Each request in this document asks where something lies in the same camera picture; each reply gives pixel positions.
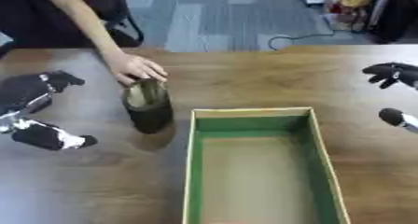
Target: black pants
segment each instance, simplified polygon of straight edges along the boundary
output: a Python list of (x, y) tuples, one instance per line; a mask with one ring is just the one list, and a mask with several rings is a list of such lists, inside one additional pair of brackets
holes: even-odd
[(377, 42), (384, 44), (402, 38), (417, 15), (418, 6), (414, 0), (389, 0), (373, 31)]

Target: floor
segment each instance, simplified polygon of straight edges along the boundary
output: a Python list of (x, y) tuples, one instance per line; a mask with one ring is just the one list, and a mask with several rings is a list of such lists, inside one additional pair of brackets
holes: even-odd
[[(128, 0), (148, 47), (170, 51), (271, 50), (276, 35), (316, 36), (295, 45), (371, 44), (366, 35), (337, 32), (321, 17), (320, 8), (303, 0)], [(416, 31), (398, 43), (417, 43)], [(0, 33), (0, 45), (7, 41)], [(277, 39), (277, 48), (291, 46)]]

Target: wooden table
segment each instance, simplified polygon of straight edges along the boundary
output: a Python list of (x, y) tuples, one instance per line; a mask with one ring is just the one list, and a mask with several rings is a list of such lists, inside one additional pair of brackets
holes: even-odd
[(120, 86), (91, 51), (16, 50), (1, 77), (64, 69), (87, 80), (35, 116), (100, 145), (50, 152), (0, 135), (0, 223), (180, 223), (190, 109), (286, 106), (315, 108), (353, 223), (418, 223), (418, 135), (377, 116), (385, 107), (418, 115), (418, 95), (402, 85), (381, 91), (361, 73), (418, 63), (417, 54), (418, 46), (153, 54), (170, 73), (176, 110), (176, 137), (158, 149), (141, 143)]

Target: cylindrical container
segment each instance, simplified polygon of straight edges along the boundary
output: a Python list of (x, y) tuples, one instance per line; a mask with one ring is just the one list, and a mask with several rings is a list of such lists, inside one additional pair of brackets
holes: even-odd
[(168, 91), (157, 79), (140, 79), (126, 88), (123, 104), (141, 133), (157, 133), (173, 121)]

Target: cardboard box on floor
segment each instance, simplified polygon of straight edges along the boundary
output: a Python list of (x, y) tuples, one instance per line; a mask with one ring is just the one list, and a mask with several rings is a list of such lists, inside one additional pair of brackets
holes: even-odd
[(183, 224), (349, 224), (310, 107), (194, 110)]

